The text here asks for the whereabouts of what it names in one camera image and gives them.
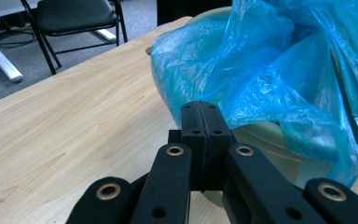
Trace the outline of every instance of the screw hole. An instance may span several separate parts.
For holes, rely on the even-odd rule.
[[[255,152],[249,147],[238,146],[236,150],[242,156],[252,156],[253,154],[255,154]]]
[[[302,219],[301,212],[298,211],[297,209],[293,208],[293,207],[288,207],[284,211],[286,212],[286,215],[289,216],[292,219],[295,219],[295,220],[301,220]]]
[[[167,211],[164,207],[156,207],[152,210],[152,217],[155,218],[164,218],[167,216]]]
[[[121,192],[120,185],[116,183],[109,183],[100,186],[97,190],[97,198],[103,201],[114,199]]]
[[[184,150],[181,147],[169,147],[167,148],[167,153],[170,156],[179,156],[182,155]]]
[[[319,192],[322,193],[322,195],[330,200],[336,201],[336,202],[344,202],[347,200],[347,195],[342,191],[342,189],[337,188],[334,185],[327,184],[327,183],[321,183],[318,186]]]

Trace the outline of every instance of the gray carpet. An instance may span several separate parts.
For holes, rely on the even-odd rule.
[[[128,39],[132,40],[140,35],[144,35],[157,27],[157,5],[156,0],[124,0],[121,2],[126,23]],[[30,31],[30,27],[18,30]],[[17,41],[30,40],[30,35],[11,35],[0,41],[2,43],[12,43]],[[102,38],[95,33],[85,33],[79,35],[67,35],[48,38],[51,46],[56,50],[79,47],[79,45],[99,44]],[[84,49],[58,55],[62,68],[57,70],[60,73],[72,66],[86,61],[96,55],[114,48],[114,45]],[[51,77],[48,64],[39,48],[37,42],[27,44],[14,49],[0,48],[2,53],[17,67],[22,73],[23,80],[13,83],[0,70],[0,99],[16,91],[20,91],[28,86],[35,84],[45,78]]]

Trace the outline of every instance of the chair leg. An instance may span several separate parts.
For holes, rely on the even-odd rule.
[[[129,40],[127,38],[126,25],[124,24],[123,9],[121,8],[121,4],[119,0],[115,1],[115,10],[116,13],[118,14],[118,20],[120,21],[121,32],[123,34],[124,43],[127,43]]]
[[[48,50],[50,51],[51,56],[53,56],[53,59],[54,59],[54,61],[56,62],[57,66],[58,66],[59,68],[61,68],[62,65],[61,65],[60,61],[58,60],[57,55],[56,55],[56,53],[54,52],[53,48],[51,47],[50,43],[48,42],[48,39],[46,38],[45,35],[42,35],[42,37],[43,37],[43,40],[44,40],[46,46],[48,47]]]
[[[118,24],[116,26],[116,46],[120,45],[120,31],[118,30]]]
[[[43,41],[42,35],[34,29],[34,34],[36,35],[37,42],[39,43],[39,47],[42,49],[43,55],[45,56],[46,62],[48,62],[48,67],[50,68],[51,74],[56,75],[57,72],[54,68],[54,65],[48,55],[48,50],[46,49],[45,42]]]

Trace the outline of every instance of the white desk leg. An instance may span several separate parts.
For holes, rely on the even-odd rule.
[[[0,68],[12,82],[22,81],[22,74],[0,51]]]

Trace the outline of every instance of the black mechanical arm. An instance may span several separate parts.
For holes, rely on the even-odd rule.
[[[93,183],[67,223],[187,223],[190,191],[220,190],[231,223],[355,223],[358,196],[318,178],[289,183],[253,146],[238,144],[219,109],[182,107],[182,130],[170,130],[150,172],[133,183]]]

